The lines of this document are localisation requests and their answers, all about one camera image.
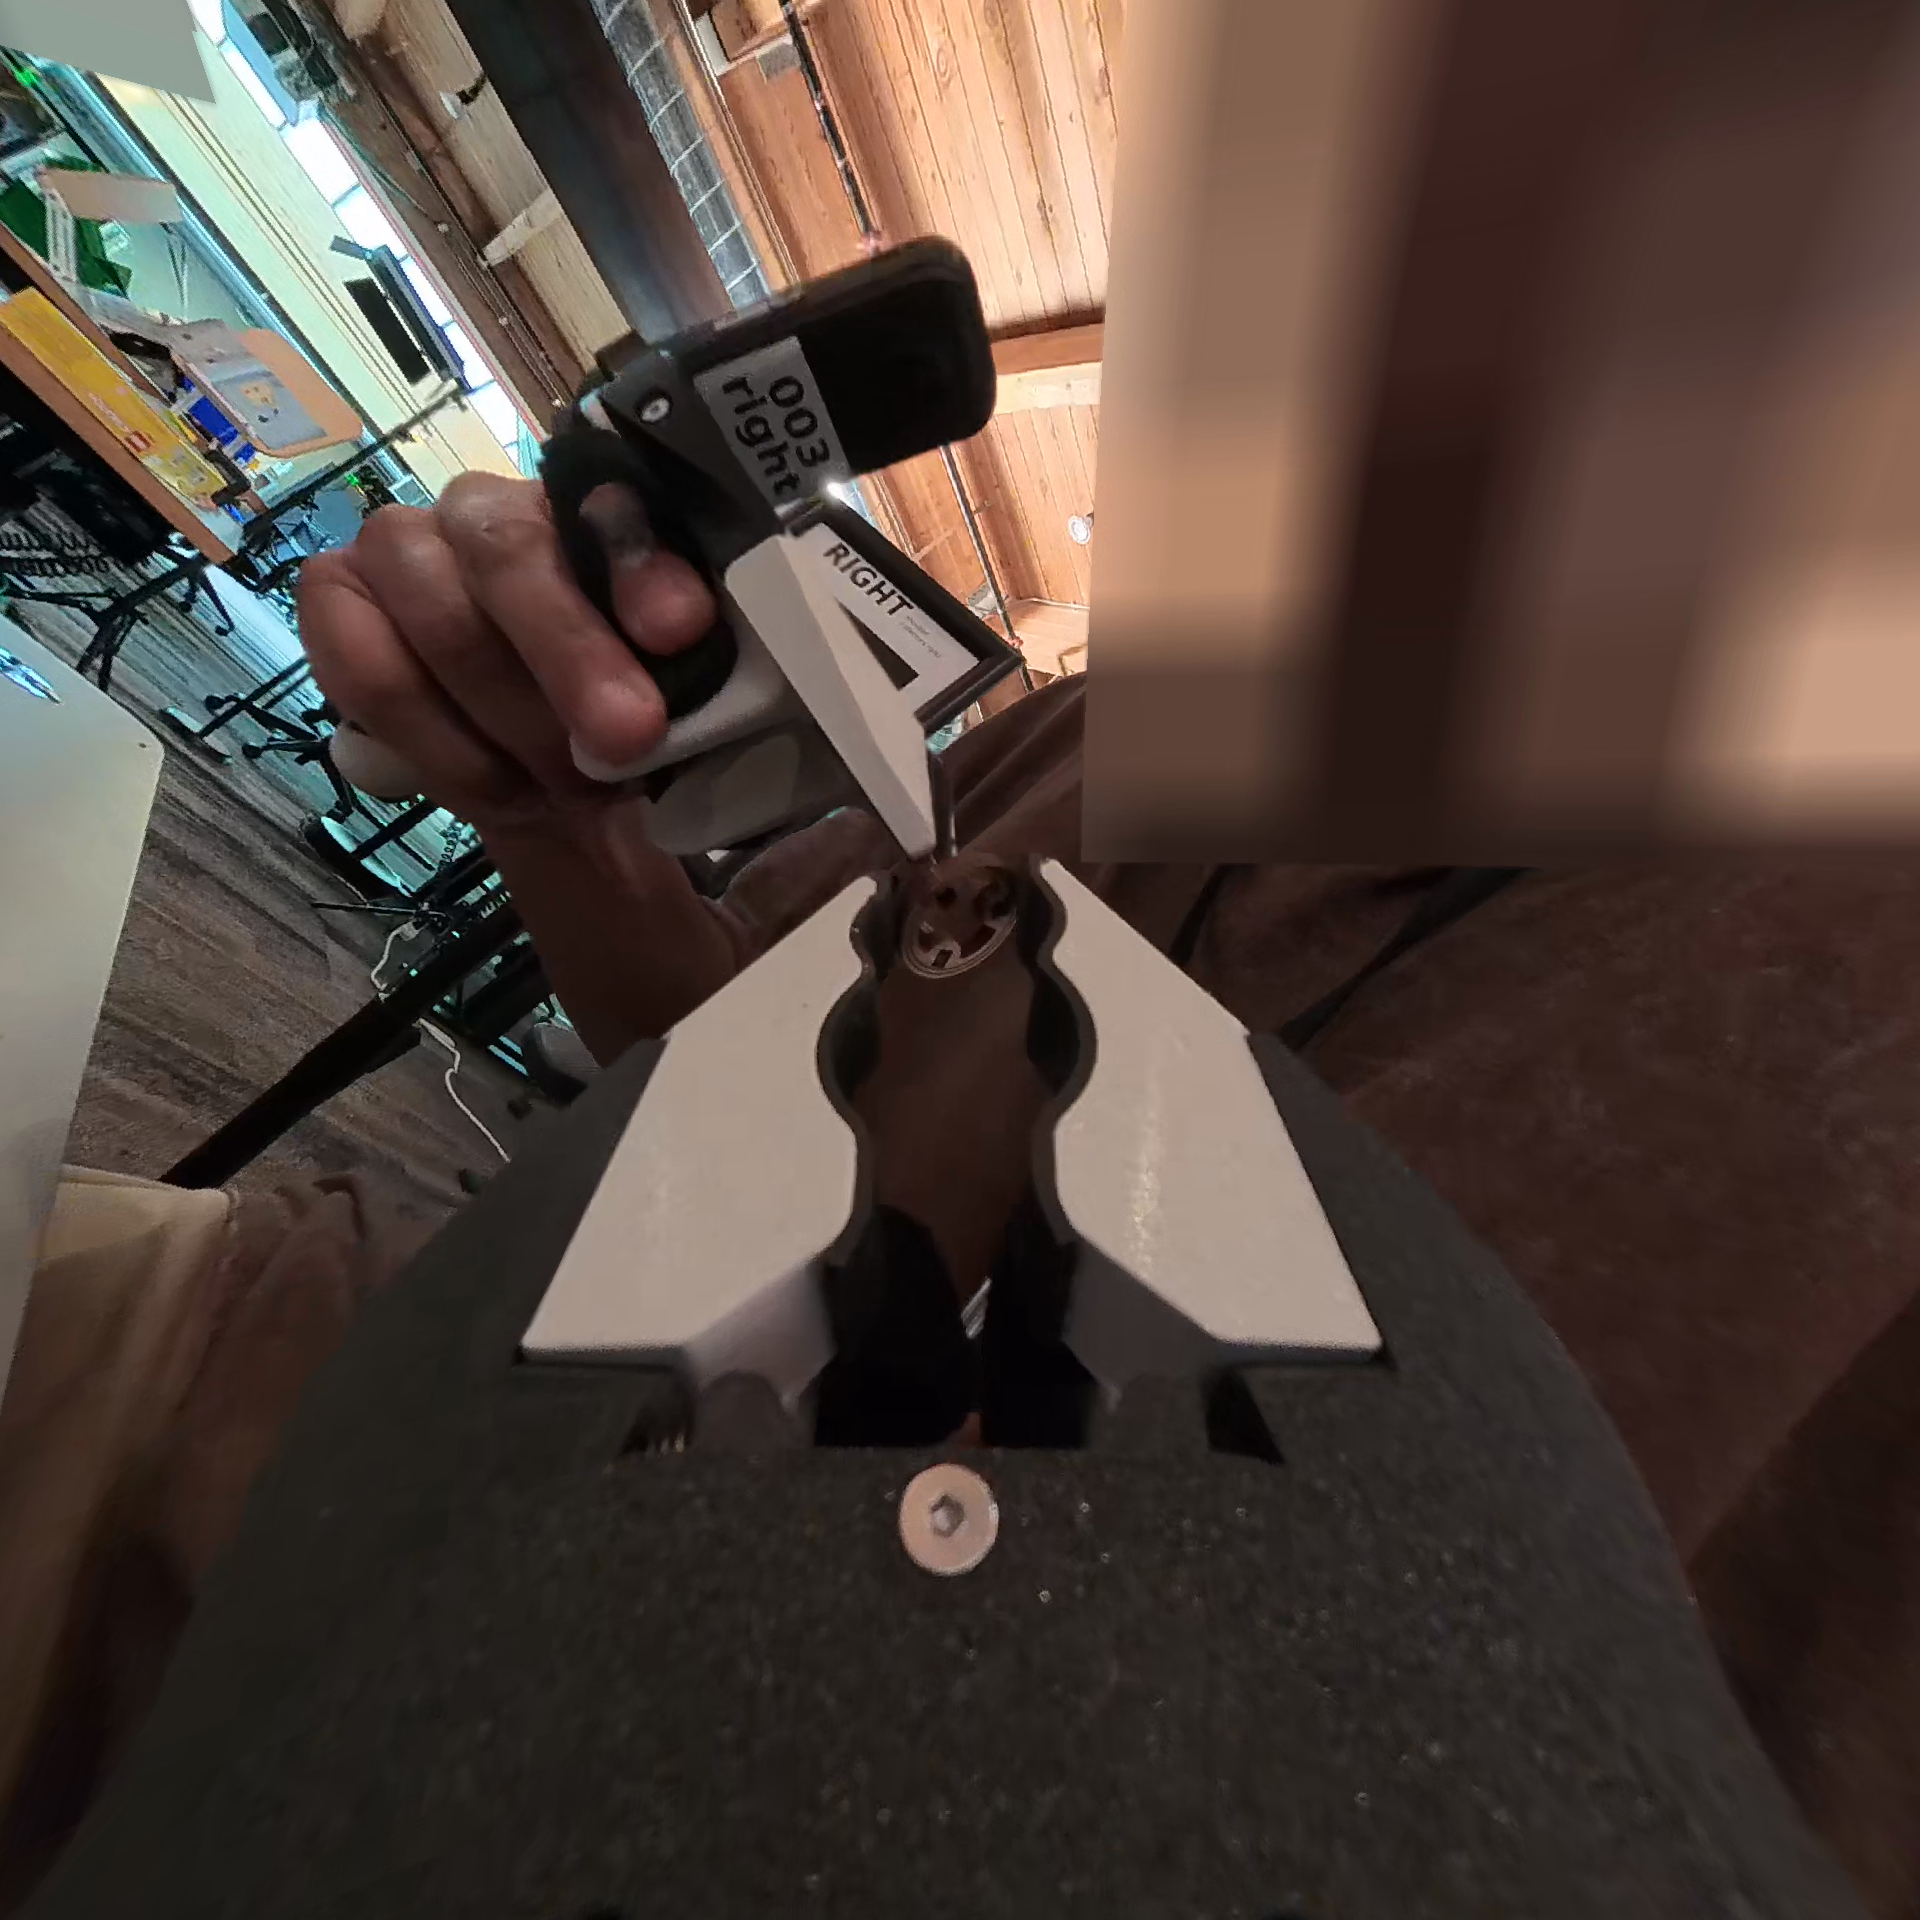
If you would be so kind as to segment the wooden edged table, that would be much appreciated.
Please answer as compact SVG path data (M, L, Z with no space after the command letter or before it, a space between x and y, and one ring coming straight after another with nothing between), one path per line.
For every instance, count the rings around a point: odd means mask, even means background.
M62 311L110 362L123 374L132 375L148 396L152 396L168 414L173 414L162 394L144 378L138 367L112 344L107 331L90 316L85 305L63 286L52 268L35 252L19 244L12 232L2 228L2 288L4 300L26 291L46 295L58 311ZM48 370L38 360L12 342L2 330L2 367L4 367L4 398L31 398L43 414L58 420L66 442L74 442L96 466L128 492L144 511L148 511L173 537L183 540L202 559L227 564L237 554L239 523L220 503L202 505L190 497L180 497L90 414L90 410ZM215 447L183 423L184 432L212 459Z

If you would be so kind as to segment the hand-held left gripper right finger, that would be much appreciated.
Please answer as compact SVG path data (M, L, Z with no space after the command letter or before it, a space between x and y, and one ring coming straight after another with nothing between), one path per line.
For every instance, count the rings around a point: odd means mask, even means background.
M1364 1366L1382 1336L1247 1026L1060 859L1031 872L1027 1055L1062 1344L1103 1395L1266 1366Z

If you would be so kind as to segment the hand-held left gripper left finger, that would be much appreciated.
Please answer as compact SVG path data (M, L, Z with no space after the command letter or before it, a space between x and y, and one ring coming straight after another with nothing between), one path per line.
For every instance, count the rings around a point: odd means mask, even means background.
M853 880L672 1028L520 1358L816 1384L824 1278L872 1207L855 1094L893 954L890 889Z

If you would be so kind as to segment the person's right hand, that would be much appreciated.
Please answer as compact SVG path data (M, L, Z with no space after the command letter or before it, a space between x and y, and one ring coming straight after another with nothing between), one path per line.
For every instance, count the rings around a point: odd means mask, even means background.
M514 838L583 842L626 823L632 807L576 755L646 756L667 713L643 659L683 656L719 620L632 492L596 489L583 528L607 564L611 612L578 586L540 482L492 472L462 473L430 511L376 512L300 579L326 699L496 858Z

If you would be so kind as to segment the black metal bar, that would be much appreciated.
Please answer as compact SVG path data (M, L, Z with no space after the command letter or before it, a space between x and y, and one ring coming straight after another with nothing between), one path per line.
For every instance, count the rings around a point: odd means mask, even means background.
M496 900L467 929L444 935L400 986L380 993L326 1033L278 1081L160 1172L160 1185L184 1192L227 1186L328 1100L415 1047L421 1025L435 1009L520 932L514 906Z

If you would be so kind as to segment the person's right forearm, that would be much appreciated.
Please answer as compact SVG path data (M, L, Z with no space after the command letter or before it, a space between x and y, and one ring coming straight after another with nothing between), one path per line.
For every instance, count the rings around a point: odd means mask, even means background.
M599 1066L660 1041L739 972L739 937L637 801L535 798L474 819L546 978Z

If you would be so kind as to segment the grey desk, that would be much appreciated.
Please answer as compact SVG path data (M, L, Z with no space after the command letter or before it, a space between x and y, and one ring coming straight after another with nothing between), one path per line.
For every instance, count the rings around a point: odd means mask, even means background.
M2 1374L12 1377L162 747L2 620Z

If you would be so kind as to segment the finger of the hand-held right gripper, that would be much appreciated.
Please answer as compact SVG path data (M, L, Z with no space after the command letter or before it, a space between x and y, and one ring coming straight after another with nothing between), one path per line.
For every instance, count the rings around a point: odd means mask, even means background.
M1016 674L1016 647L850 507L786 516L725 596L900 852L947 855L928 738Z

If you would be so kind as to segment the person's beige pants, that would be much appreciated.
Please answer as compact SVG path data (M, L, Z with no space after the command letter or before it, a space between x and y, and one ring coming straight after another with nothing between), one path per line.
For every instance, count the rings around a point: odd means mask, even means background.
M2 1415L4 1915L148 1716L308 1378L447 1218L352 1170L62 1168Z

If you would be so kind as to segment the grey board with orange edge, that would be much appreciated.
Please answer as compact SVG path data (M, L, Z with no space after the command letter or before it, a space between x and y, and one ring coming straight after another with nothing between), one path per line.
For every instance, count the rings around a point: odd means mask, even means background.
M220 320L162 328L176 368L262 455L290 463L362 442L352 403L280 335Z

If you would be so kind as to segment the black monitor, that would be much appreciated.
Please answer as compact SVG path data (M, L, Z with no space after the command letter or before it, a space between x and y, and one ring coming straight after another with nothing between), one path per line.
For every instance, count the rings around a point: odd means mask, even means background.
M335 239L331 252L352 263L344 281L348 297L404 382L408 387L431 382L463 394L463 363L447 348L444 328L431 320L395 252L362 248L349 239Z

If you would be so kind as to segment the yellow box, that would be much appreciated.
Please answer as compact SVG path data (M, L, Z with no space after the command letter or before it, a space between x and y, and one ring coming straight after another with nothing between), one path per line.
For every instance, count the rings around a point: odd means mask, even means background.
M31 352L131 454L180 497L215 505L221 468L148 391L37 291L2 303L2 330Z

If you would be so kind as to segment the green storage bins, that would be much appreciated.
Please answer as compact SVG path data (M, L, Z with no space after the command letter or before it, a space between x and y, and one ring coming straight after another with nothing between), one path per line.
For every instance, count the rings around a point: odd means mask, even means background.
M70 280L103 295L128 292L128 271L107 242L107 227L139 225L152 210L152 196L144 185L131 184L131 177L107 172L94 160L55 159L31 167L28 174L4 174L2 182L2 225L40 260L55 263L58 254L50 242L48 202L43 196L48 177L104 179L107 185L82 185L79 203L68 203L70 210Z

